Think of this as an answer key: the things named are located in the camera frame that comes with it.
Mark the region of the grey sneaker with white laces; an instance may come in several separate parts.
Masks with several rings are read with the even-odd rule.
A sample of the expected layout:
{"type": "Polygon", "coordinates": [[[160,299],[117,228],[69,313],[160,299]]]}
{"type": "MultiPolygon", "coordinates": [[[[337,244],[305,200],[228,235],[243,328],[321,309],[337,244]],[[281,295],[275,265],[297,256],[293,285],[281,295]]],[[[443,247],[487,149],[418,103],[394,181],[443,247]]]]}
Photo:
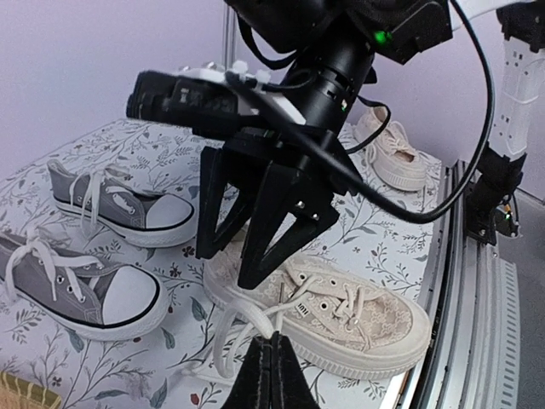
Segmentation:
{"type": "Polygon", "coordinates": [[[160,326],[169,298],[154,274],[132,264],[58,248],[36,231],[1,234],[1,283],[80,337],[120,342],[160,326]]]}

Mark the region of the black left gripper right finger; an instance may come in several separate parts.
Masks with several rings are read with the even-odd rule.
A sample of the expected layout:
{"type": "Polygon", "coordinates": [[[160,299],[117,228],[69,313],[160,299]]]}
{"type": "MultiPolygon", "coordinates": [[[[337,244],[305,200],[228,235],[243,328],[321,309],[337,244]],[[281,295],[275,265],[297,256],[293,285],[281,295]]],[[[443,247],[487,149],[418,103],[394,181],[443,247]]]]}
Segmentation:
{"type": "Polygon", "coordinates": [[[319,409],[289,338],[275,331],[271,344],[271,408],[319,409]]]}

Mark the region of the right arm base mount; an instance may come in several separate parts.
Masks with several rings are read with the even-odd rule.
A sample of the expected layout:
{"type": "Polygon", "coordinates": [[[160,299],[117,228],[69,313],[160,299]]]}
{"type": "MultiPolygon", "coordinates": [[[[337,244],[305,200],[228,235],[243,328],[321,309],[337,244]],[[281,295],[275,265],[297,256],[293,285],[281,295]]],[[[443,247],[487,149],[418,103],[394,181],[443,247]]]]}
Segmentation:
{"type": "Polygon", "coordinates": [[[479,159],[480,177],[468,186],[464,199],[465,233],[485,245],[496,245],[496,208],[513,196],[521,183],[527,154],[518,159],[486,148],[479,159]]]}

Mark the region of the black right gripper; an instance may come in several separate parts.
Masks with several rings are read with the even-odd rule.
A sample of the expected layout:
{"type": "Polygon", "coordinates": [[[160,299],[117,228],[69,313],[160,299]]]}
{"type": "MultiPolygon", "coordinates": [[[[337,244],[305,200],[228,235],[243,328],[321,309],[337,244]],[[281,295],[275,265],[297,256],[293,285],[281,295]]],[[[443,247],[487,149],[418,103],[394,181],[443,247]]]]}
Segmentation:
{"type": "Polygon", "coordinates": [[[249,223],[238,286],[252,290],[337,222],[332,199],[351,188],[318,156],[356,170],[337,136],[373,60],[367,46],[345,37],[305,50],[281,84],[266,72],[245,73],[240,61],[226,71],[227,83],[258,103],[270,134],[241,131],[223,148],[201,152],[197,257],[212,258],[249,223]],[[238,197],[220,222],[229,185],[238,197]]]}

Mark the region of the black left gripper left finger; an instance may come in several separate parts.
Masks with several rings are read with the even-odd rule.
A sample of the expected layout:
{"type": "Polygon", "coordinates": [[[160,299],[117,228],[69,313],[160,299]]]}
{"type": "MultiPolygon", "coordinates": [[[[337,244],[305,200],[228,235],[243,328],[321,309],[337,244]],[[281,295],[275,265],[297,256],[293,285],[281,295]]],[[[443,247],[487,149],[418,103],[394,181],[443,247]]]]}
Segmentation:
{"type": "Polygon", "coordinates": [[[254,337],[222,409],[272,407],[272,351],[269,339],[254,337]]]}

